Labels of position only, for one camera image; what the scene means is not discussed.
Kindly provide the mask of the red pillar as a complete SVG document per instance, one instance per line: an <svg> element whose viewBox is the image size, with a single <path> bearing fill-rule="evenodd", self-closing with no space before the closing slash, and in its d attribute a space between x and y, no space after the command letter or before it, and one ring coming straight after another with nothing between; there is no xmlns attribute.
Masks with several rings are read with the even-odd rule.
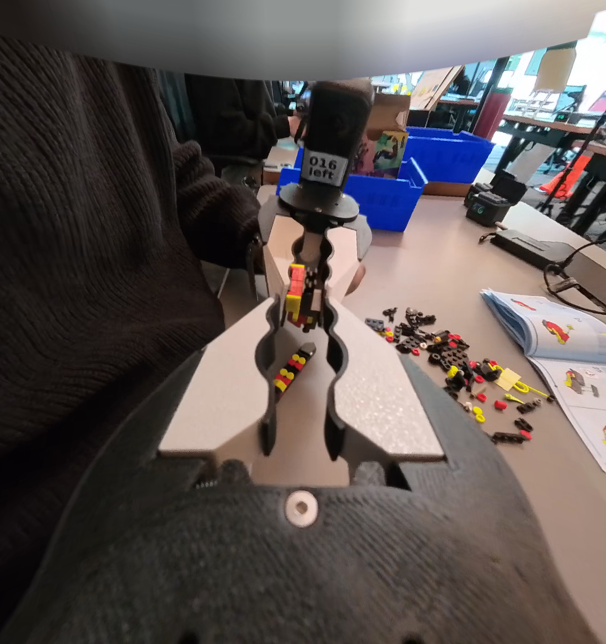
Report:
<svg viewBox="0 0 606 644"><path fill-rule="evenodd" d="M503 119L510 101L512 88L495 88L490 92L476 122L474 134L490 141Z"/></svg>

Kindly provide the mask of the small red yellow lego assembly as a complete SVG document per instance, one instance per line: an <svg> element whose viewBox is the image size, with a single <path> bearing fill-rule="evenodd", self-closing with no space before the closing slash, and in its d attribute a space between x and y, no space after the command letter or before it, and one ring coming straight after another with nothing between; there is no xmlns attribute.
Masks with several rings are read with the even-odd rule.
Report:
<svg viewBox="0 0 606 644"><path fill-rule="evenodd" d="M290 323L303 333L314 330L322 319L323 284L318 270L302 263L291 263L282 323Z"/></svg>

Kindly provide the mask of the cardboard box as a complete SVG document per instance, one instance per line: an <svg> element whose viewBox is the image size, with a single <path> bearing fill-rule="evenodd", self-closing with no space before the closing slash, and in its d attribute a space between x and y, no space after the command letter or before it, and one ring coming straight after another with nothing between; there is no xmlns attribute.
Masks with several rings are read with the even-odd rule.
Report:
<svg viewBox="0 0 606 644"><path fill-rule="evenodd" d="M404 130L410 107L410 95L375 93L371 114L365 126L367 135L372 139L373 132Z"/></svg>

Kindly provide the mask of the colourful printed box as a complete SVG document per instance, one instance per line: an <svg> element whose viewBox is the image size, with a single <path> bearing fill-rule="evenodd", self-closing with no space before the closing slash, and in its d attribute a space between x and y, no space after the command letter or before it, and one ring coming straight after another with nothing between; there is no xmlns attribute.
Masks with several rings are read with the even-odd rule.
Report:
<svg viewBox="0 0 606 644"><path fill-rule="evenodd" d="M351 174L396 180L409 134L384 130L377 140L362 136Z"/></svg>

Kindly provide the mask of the orange traffic cone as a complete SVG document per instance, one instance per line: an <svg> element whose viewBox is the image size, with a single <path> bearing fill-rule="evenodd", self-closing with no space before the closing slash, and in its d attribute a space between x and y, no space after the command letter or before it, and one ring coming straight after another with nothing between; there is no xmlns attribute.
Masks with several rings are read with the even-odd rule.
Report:
<svg viewBox="0 0 606 644"><path fill-rule="evenodd" d="M559 172L547 183L543 183L536 188L536 190L544 195L551 195L557 184L563 180L561 186L555 191L554 198L558 200L566 200L573 193L574 186L578 182L581 174L585 171L591 159L591 155L582 155L581 158L575 163L573 168L568 172L563 180L563 174L568 169L568 164L563 171Z"/></svg>

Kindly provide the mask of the person's black sweater torso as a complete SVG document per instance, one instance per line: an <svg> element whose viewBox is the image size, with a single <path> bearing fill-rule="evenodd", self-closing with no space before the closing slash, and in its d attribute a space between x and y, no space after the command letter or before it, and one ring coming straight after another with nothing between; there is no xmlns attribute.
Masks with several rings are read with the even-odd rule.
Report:
<svg viewBox="0 0 606 644"><path fill-rule="evenodd" d="M155 73L0 36L0 630L112 432L222 328Z"/></svg>

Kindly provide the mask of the long black studded lego strip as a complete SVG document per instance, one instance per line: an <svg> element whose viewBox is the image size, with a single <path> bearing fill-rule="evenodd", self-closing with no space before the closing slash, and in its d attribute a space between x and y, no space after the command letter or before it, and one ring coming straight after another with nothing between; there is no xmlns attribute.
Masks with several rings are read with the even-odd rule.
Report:
<svg viewBox="0 0 606 644"><path fill-rule="evenodd" d="M316 345L314 342L306 342L291 355L288 362L274 375L273 389L276 401L283 398L292 383L305 369L306 364L314 357Z"/></svg>

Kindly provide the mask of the pile of lego pieces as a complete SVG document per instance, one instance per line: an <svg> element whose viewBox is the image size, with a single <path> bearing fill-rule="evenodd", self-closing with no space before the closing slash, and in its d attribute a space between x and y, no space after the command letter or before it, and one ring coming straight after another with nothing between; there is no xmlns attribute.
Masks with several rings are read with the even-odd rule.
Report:
<svg viewBox="0 0 606 644"><path fill-rule="evenodd" d="M533 439L534 427L526 415L542 405L556 402L543 386L533 388L514 371L497 361L471 359L470 345L460 334L450 330L435 330L436 316L407 308L404 319L395 323L397 308L382 312L383 318L365 318L368 328L383 337L391 346L407 356L424 356L427 363L444 373L444 391L479 425L487 422L491 412L499 414L512 409L517 416L508 431L488 434L496 445L522 445Z"/></svg>

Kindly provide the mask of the wooden desk with black legs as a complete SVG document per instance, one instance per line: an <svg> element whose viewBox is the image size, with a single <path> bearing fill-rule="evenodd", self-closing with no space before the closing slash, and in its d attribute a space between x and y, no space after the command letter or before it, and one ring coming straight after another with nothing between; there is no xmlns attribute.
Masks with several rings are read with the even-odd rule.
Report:
<svg viewBox="0 0 606 644"><path fill-rule="evenodd" d="M583 154L589 156L585 175L560 211L557 222L570 227L580 236L586 235L606 208L606 144L594 142L592 129L558 120L543 120L506 114L498 132L511 138L496 166L505 171L529 144L567 151L578 141L588 141Z"/></svg>

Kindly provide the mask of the white leaning board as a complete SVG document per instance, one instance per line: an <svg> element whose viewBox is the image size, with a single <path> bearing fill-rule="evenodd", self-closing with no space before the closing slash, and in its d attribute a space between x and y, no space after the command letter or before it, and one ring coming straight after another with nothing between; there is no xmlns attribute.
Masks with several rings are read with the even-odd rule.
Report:
<svg viewBox="0 0 606 644"><path fill-rule="evenodd" d="M516 181L526 185L551 155L552 151L551 147L540 143L529 144L527 149L522 151L516 160L508 165L506 172L513 175Z"/></svg>

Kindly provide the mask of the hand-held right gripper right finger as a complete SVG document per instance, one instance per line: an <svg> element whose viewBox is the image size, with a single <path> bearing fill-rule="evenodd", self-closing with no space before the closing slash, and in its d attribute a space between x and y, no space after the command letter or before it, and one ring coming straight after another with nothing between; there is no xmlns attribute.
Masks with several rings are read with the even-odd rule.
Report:
<svg viewBox="0 0 606 644"><path fill-rule="evenodd" d="M402 357L336 298L324 303L323 325L334 374L323 429L330 458L347 464L444 460Z"/></svg>

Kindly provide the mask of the blue plastic bin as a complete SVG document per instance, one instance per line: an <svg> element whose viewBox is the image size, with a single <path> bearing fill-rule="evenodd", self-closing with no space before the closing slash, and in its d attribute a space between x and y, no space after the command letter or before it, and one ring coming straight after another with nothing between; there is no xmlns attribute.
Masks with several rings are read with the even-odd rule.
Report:
<svg viewBox="0 0 606 644"><path fill-rule="evenodd" d="M346 158L303 149L295 166L281 171L276 195L281 196L292 183L298 185L300 178L320 179L327 185L329 176L338 178L346 168ZM344 194L358 204L372 229L404 232L426 183L420 165L409 157L402 161L396 179L349 175Z"/></svg>
<svg viewBox="0 0 606 644"><path fill-rule="evenodd" d="M400 180L414 180L418 167L427 182L471 184L494 149L492 141L466 131L407 127L406 132Z"/></svg>

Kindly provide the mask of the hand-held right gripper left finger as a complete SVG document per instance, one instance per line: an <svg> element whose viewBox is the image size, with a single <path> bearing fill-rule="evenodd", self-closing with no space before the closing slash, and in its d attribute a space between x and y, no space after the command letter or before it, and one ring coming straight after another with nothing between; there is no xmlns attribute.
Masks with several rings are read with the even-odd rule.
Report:
<svg viewBox="0 0 606 644"><path fill-rule="evenodd" d="M281 299L269 297L212 341L159 443L168 457L258 459L275 446L275 334Z"/></svg>

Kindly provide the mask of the black power brick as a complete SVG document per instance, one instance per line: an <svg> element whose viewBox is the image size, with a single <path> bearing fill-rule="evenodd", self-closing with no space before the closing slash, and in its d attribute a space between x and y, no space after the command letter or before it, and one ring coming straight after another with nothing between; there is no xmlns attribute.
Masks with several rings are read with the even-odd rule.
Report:
<svg viewBox="0 0 606 644"><path fill-rule="evenodd" d="M574 250L564 242L541 241L511 229L492 233L490 240L493 246L540 270L564 262Z"/></svg>

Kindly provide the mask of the black charger case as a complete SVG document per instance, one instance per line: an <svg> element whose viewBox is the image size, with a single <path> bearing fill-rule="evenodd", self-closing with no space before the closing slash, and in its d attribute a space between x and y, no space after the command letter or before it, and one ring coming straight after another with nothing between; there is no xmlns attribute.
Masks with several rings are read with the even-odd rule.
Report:
<svg viewBox="0 0 606 644"><path fill-rule="evenodd" d="M518 204L526 193L525 183L501 171L490 182L475 182L463 201L465 217L486 228L502 222L508 210Z"/></svg>

